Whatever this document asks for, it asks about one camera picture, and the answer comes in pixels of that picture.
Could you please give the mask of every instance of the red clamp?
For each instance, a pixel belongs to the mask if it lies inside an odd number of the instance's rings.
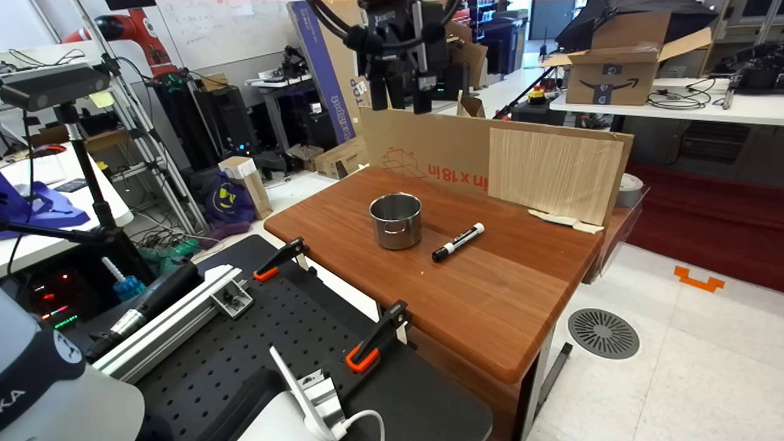
[[[305,245],[302,239],[296,239],[296,241],[283,245],[260,269],[255,269],[252,281],[262,284],[262,282],[279,274],[279,269],[277,269],[279,265],[295,261],[296,255],[307,255],[307,254],[310,254],[310,247]]]
[[[374,328],[369,338],[363,338],[354,350],[347,353],[343,363],[351,374],[366,375],[383,359],[383,347],[396,338],[396,332],[410,321],[408,304],[398,303]]]

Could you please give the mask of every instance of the wooden tabletop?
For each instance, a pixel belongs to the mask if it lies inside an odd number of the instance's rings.
[[[421,200],[421,243],[391,254],[375,243],[374,200]],[[485,235],[447,263],[432,254],[485,223]],[[305,239],[312,258],[378,300],[404,300],[418,328],[487,375],[516,386],[538,359],[601,235],[541,223],[522,206],[448,192],[387,169],[366,169],[268,220],[283,241]]]

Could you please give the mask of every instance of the floor drain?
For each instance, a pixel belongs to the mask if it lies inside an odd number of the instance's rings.
[[[581,309],[568,317],[568,333],[578,347],[601,359],[622,361],[639,350],[638,332],[603,309]]]

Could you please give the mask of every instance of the white cable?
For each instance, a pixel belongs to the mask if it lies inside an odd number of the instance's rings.
[[[386,441],[386,439],[387,439],[387,435],[386,435],[386,420],[383,420],[383,414],[375,412],[375,409],[363,409],[363,412],[354,414],[351,420],[339,421],[339,425],[334,428],[334,436],[337,436],[337,439],[343,439],[343,436],[349,435],[349,429],[351,429],[356,421],[366,420],[366,418],[375,418],[375,420],[378,420],[378,441]]]

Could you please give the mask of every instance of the black marker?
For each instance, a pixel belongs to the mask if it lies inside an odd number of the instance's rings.
[[[473,223],[470,232],[467,232],[464,235],[448,241],[445,247],[435,250],[435,263],[445,263],[447,258],[452,258],[456,250],[461,250],[467,243],[480,239],[485,233],[483,223]]]

